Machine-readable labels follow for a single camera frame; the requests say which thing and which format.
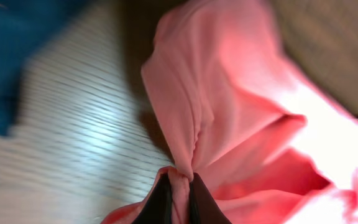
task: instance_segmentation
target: dark blue cloth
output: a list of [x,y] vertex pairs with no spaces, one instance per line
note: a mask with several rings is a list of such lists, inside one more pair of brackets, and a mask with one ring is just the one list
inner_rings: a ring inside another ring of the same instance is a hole
[[0,135],[16,115],[24,60],[88,0],[0,0]]

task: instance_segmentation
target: floor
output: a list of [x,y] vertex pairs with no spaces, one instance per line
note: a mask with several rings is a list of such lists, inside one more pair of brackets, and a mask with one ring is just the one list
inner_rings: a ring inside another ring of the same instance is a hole
[[100,223],[172,164],[139,72],[176,4],[156,2],[98,1],[29,59],[0,138],[0,224]]

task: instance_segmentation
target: pink cloth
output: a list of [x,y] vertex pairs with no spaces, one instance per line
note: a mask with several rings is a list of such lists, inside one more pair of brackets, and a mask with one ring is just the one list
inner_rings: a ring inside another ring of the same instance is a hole
[[173,223],[188,222],[193,172],[233,223],[358,223],[358,121],[285,56],[265,1],[169,12],[142,74],[177,168],[160,171]]

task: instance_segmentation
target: brown surface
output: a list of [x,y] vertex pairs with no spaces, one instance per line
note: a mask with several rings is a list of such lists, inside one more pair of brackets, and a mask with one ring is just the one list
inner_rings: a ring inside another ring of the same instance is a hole
[[358,0],[270,0],[288,52],[358,116]]
[[29,61],[19,123],[0,138],[0,224],[100,223],[171,164],[139,72],[171,6],[120,2],[91,6]]

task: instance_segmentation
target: blue object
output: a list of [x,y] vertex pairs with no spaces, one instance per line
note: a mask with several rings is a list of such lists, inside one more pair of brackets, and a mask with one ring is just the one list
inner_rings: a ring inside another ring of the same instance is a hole
[[88,0],[0,0],[0,135],[14,122],[24,60]]

